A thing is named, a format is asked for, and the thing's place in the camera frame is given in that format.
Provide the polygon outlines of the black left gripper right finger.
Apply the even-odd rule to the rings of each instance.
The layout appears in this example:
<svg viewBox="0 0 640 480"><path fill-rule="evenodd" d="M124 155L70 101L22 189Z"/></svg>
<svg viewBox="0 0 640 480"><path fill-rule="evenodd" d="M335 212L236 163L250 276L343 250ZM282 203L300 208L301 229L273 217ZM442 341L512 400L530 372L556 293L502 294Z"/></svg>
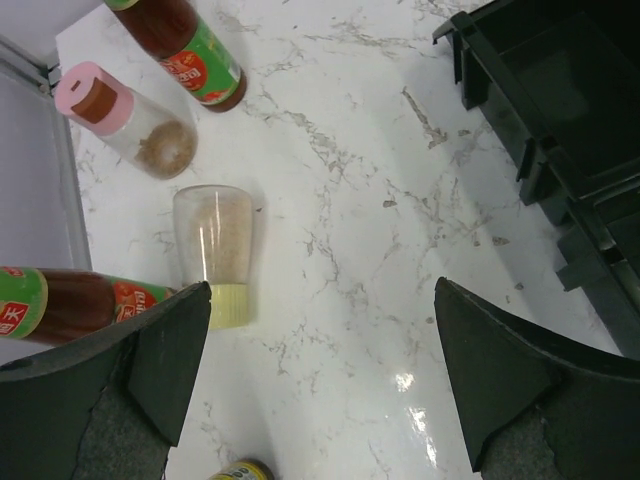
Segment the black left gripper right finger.
<svg viewBox="0 0 640 480"><path fill-rule="evenodd" d="M435 311L474 472L638 478L638 361L512 315L444 277Z"/></svg>

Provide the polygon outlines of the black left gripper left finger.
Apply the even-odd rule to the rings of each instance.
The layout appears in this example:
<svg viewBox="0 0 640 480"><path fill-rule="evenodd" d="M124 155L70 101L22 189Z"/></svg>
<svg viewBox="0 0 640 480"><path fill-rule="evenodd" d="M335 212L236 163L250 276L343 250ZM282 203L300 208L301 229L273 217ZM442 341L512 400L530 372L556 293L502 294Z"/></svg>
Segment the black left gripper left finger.
<svg viewBox="0 0 640 480"><path fill-rule="evenodd" d="M211 291L1 367L4 479L160 479L179 442Z"/></svg>

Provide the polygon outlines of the black six-compartment plastic tray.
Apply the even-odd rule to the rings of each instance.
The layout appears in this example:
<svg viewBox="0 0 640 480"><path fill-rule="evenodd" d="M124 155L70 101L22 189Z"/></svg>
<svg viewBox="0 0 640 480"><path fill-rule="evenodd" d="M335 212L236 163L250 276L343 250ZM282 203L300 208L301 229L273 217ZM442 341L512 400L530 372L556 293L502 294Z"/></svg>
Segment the black six-compartment plastic tray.
<svg viewBox="0 0 640 480"><path fill-rule="evenodd" d="M639 5L493 1L434 39L517 169L523 203L562 228L565 290L582 290L620 352L639 355Z"/></svg>

